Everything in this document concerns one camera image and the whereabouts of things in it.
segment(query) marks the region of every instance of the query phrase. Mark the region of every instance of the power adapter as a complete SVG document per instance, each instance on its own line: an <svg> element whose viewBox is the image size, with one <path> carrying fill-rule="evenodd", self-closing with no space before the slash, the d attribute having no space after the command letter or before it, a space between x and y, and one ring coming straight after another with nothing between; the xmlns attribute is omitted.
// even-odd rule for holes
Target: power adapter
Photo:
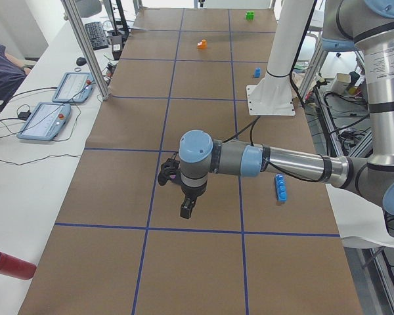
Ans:
<svg viewBox="0 0 394 315"><path fill-rule="evenodd" d="M18 114L18 119L20 120L27 120L31 116L31 112L28 110L27 112L20 112Z"/></svg>

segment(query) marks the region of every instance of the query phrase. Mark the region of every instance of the person's arm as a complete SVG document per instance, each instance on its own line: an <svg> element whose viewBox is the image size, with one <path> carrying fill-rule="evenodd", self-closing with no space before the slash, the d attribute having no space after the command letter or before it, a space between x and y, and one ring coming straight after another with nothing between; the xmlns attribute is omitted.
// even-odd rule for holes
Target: person's arm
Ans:
<svg viewBox="0 0 394 315"><path fill-rule="evenodd" d="M16 67L22 69L23 66L25 66L25 64L17 59L16 57L12 56L11 54L8 54L7 52L5 52L6 58L9 59ZM24 68L25 74L28 75L31 70L29 68Z"/></svg>

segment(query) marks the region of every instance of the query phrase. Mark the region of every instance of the dark shirt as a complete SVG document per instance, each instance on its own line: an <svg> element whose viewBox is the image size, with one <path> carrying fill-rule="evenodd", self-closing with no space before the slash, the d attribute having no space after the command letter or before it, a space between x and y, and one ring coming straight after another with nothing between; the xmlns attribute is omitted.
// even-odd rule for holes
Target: dark shirt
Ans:
<svg viewBox="0 0 394 315"><path fill-rule="evenodd" d="M0 110L5 107L26 77L25 72L6 58L5 49L6 47L0 45L0 100L4 101Z"/></svg>

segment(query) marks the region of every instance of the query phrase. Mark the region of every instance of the brown table surface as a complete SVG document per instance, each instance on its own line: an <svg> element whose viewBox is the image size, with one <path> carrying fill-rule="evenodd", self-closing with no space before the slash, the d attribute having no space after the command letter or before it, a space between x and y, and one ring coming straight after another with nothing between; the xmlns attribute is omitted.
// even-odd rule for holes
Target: brown table surface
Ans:
<svg viewBox="0 0 394 315"><path fill-rule="evenodd" d="M183 133L253 119L276 20L245 13L139 13L20 314L362 314L323 184L287 177L277 205L273 174L209 175L190 220L181 189L157 185ZM295 110L262 117L255 141L314 152Z"/></svg>

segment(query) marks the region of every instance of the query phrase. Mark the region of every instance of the green block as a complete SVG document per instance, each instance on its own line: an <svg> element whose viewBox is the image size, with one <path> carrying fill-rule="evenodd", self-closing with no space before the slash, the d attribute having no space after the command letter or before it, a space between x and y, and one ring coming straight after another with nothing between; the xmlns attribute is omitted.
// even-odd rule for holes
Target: green block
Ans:
<svg viewBox="0 0 394 315"><path fill-rule="evenodd" d="M254 19L254 11L247 11L247 14L245 15L246 20L253 20Z"/></svg>

